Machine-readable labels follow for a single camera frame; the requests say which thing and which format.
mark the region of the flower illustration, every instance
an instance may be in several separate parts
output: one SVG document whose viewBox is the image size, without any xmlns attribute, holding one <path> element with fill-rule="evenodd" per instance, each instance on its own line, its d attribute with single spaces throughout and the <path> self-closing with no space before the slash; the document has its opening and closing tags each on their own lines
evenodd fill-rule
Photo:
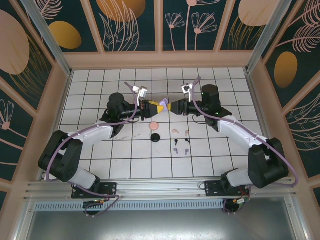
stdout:
<svg viewBox="0 0 320 240">
<path fill-rule="evenodd" d="M 14 114 L 14 109 L 15 109 L 15 105 L 11 101 L 8 101 L 8 103 L 6 105 L 6 103 L 3 99 L 0 100 L 0 130 L 4 130 L 4 131 L 9 130 L 9 131 L 13 132 L 14 134 L 26 139 L 27 138 L 26 136 L 23 136 L 22 134 L 14 131 L 10 128 L 10 122 L 11 122 L 12 116 Z M 15 145 L 11 142 L 8 142 L 2 138 L 0 138 L 0 142 L 7 144 L 11 147 L 14 147 L 16 149 L 19 149 L 19 150 L 23 149 L 22 147 Z"/>
<path fill-rule="evenodd" d="M 216 4 L 220 2 L 220 0 L 186 0 L 186 3 L 190 7 L 194 7 L 196 5 L 210 5 L 210 4 Z"/>
<path fill-rule="evenodd" d="M 190 8 L 197 5 L 217 4 L 219 2 L 220 0 L 186 0 L 186 3 L 188 4 L 188 11 L 186 14 L 186 27 L 185 27 L 185 50 L 186 51 L 188 51 L 188 25 L 189 25 Z"/>
<path fill-rule="evenodd" d="M 216 19 L 214 13 L 204 13 L 199 18 L 199 12 L 192 14 L 192 24 L 195 33 L 194 50 L 197 50 L 197 37 L 198 34 L 210 33 L 217 30 L 217 25 L 214 25 Z"/>
<path fill-rule="evenodd" d="M 173 47 L 173 51 L 175 51 L 176 49 L 175 49 L 175 44 L 174 44 L 174 38 L 172 35 L 172 29 L 183 27 L 185 25 L 185 22 L 183 21 L 181 13 L 179 13 L 179 14 L 173 13 L 172 16 L 170 13 L 167 13 L 165 15 L 165 20 L 170 28 L 172 47 Z"/>
</svg>

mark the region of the small black object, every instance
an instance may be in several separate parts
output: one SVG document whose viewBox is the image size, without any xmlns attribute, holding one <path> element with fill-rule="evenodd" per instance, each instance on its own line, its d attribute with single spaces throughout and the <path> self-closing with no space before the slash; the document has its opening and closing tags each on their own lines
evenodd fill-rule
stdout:
<svg viewBox="0 0 320 240">
<path fill-rule="evenodd" d="M 158 133 L 154 133 L 151 135 L 151 141 L 157 143 L 160 141 L 160 135 Z"/>
<path fill-rule="evenodd" d="M 245 185 L 242 185 L 239 187 L 231 187 L 226 191 L 221 181 L 219 180 L 204 182 L 204 190 L 205 190 L 205 195 L 207 197 L 231 197 L 231 196 L 241 197 L 242 192 L 240 191 L 240 189 L 244 193 L 249 195 L 249 188 L 246 189 Z"/>
</svg>

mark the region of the yellow object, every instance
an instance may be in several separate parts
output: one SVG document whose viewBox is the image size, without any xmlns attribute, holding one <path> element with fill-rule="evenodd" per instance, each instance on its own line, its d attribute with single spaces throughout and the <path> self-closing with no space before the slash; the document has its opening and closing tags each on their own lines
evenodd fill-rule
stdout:
<svg viewBox="0 0 320 240">
<path fill-rule="evenodd" d="M 161 113 L 163 111 L 163 109 L 165 109 L 165 107 L 162 105 L 158 105 L 158 106 L 156 106 L 156 108 L 158 109 L 158 114 Z"/>
<path fill-rule="evenodd" d="M 131 18 L 125 15 L 130 14 L 130 10 L 139 18 L 146 9 L 146 0 L 96 0 L 96 3 L 104 15 L 117 22 L 128 22 Z"/>
<path fill-rule="evenodd" d="M 251 27 L 264 26 L 269 22 L 279 0 L 241 0 L 239 18 Z"/>
<path fill-rule="evenodd" d="M 285 89 L 296 77 L 298 70 L 298 60 L 296 56 L 289 52 L 283 52 L 277 59 L 274 67 L 275 83 Z"/>
<path fill-rule="evenodd" d="M 0 69 L 11 75 L 21 74 L 30 57 L 28 35 L 9 13 L 0 10 Z"/>
<path fill-rule="evenodd" d="M 55 21 L 49 25 L 56 42 L 65 49 L 80 47 L 82 40 L 78 30 L 65 21 Z"/>
</svg>

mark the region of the black mount plate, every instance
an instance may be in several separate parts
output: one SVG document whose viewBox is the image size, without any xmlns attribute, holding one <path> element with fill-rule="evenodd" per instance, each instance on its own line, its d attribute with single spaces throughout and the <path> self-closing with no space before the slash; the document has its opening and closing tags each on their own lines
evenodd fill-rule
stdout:
<svg viewBox="0 0 320 240">
<path fill-rule="evenodd" d="M 117 193 L 117 183 L 116 182 L 101 182 L 100 189 L 97 194 L 108 194 L 108 195 L 116 195 Z M 102 197 L 89 194 L 85 191 L 82 191 L 78 187 L 72 186 L 72 199 L 101 199 Z"/>
<path fill-rule="evenodd" d="M 247 195 L 249 194 L 249 189 L 246 189 L 246 186 L 239 186 L 240 189 L 242 189 L 243 192 L 245 192 Z M 222 188 L 220 181 L 205 181 L 204 182 L 204 189 L 205 189 L 205 195 L 207 197 L 230 197 L 230 196 L 242 196 L 242 192 L 238 187 L 231 188 L 229 192 L 225 192 Z"/>
</svg>

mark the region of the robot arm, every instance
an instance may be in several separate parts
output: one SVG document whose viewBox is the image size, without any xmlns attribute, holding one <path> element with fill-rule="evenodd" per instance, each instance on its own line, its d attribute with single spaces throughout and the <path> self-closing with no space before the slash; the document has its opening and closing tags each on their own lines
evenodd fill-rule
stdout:
<svg viewBox="0 0 320 240">
<path fill-rule="evenodd" d="M 192 87 L 192 84 L 183 85 L 182 91 L 185 94 L 190 94 Z M 240 126 L 228 121 L 223 121 L 223 119 L 228 119 L 232 122 L 239 123 L 231 112 L 221 107 L 217 86 L 205 85 L 201 91 L 202 101 L 197 101 L 197 105 L 204 113 L 221 118 L 221 120 L 216 120 L 205 116 L 206 124 L 215 131 L 232 139 L 232 141 L 248 152 L 248 168 L 237 168 L 221 176 L 220 184 L 226 193 L 232 188 L 243 185 L 254 185 L 261 189 L 288 176 L 288 166 L 275 153 L 258 141 L 257 137 L 266 141 L 284 156 L 282 144 L 278 139 L 267 139 L 258 134 L 253 137 Z M 190 97 L 169 103 L 167 107 L 177 115 L 201 115 L 194 103 L 191 102 Z"/>
</svg>

